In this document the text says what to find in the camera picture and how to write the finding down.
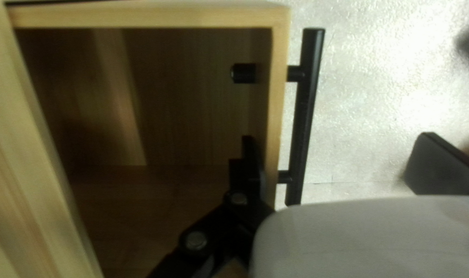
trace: screw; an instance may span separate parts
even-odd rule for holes
[[[185,240],[186,247],[192,251],[198,251],[207,245],[207,237],[201,231],[192,231]]]
[[[234,193],[233,195],[231,195],[231,203],[235,205],[244,206],[248,204],[248,199],[243,193]]]

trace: light wood edge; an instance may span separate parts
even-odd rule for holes
[[[20,276],[102,277],[1,2],[0,246]]]
[[[109,97],[113,103],[117,131],[121,133],[125,150],[124,165],[145,165],[145,154],[140,139],[134,102],[136,92],[121,29],[93,29],[97,56]]]
[[[157,6],[145,1],[9,6],[15,28],[257,28],[284,21],[288,7]]]
[[[287,52],[289,44],[289,10],[281,22],[272,28],[272,58],[269,79],[265,170],[267,175],[266,202],[274,207],[278,180],[279,151],[281,146],[284,89],[287,76]]]

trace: open cabinet door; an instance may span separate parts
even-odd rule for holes
[[[289,22],[263,1],[0,1],[0,277],[144,277],[221,202],[241,136],[273,205]]]
[[[0,277],[102,277],[1,1]]]

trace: wood grain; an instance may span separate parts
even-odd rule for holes
[[[0,2],[0,248],[12,266],[3,275],[102,277],[65,180]]]
[[[149,165],[225,165],[240,156],[250,86],[233,84],[229,70],[250,62],[250,32],[125,31]]]
[[[121,31],[18,30],[17,37],[67,172],[145,165]]]
[[[185,170],[98,166],[71,177],[106,278],[145,277],[184,229],[221,203],[228,190],[226,166]],[[246,277],[246,270],[231,264],[217,277]]]
[[[288,8],[265,1],[97,1],[8,8],[16,28],[272,27]]]

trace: black bar handle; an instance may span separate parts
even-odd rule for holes
[[[301,45],[300,65],[288,66],[288,82],[298,82],[289,154],[289,169],[281,171],[281,181],[286,181],[285,204],[301,203],[305,167],[307,164],[318,73],[324,45],[324,29],[305,28]]]

